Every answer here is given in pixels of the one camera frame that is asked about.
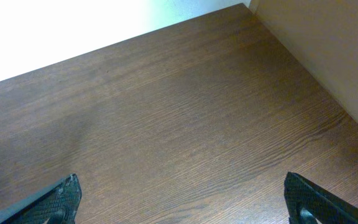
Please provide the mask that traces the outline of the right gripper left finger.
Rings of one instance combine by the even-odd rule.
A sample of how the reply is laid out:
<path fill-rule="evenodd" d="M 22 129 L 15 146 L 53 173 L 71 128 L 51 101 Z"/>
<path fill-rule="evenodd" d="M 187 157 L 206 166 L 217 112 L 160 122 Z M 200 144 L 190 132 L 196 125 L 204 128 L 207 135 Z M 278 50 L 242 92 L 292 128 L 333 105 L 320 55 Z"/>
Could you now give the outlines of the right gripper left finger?
<path fill-rule="evenodd" d="M 76 174 L 0 210 L 0 224 L 4 223 L 62 223 L 75 224 L 82 198 Z"/>

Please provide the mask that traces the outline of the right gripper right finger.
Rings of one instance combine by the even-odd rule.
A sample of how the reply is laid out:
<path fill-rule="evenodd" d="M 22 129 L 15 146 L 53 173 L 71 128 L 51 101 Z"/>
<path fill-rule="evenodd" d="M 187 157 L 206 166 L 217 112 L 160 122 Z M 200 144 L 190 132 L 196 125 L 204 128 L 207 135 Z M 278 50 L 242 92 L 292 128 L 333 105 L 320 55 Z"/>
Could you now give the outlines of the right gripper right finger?
<path fill-rule="evenodd" d="M 300 174 L 287 173 L 284 197 L 290 224 L 358 223 L 358 208 Z"/>

